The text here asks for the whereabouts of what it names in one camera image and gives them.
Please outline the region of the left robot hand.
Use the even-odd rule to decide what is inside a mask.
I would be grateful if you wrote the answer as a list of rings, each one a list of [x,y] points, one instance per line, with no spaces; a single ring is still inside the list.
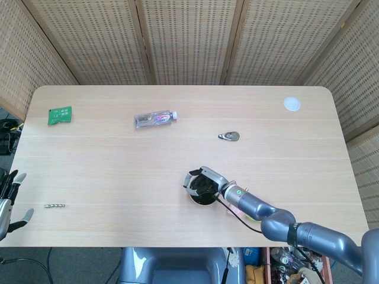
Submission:
[[[11,223],[12,209],[18,190],[26,176],[26,173],[18,175],[18,170],[14,170],[1,177],[1,240],[8,233],[27,225],[33,217],[34,209],[30,208],[21,220]]]

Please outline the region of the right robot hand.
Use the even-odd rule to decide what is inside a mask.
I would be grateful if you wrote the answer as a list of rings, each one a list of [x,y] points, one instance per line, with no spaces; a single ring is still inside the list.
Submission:
[[[206,166],[189,171],[184,179],[183,188],[192,196],[221,193],[229,181]]]

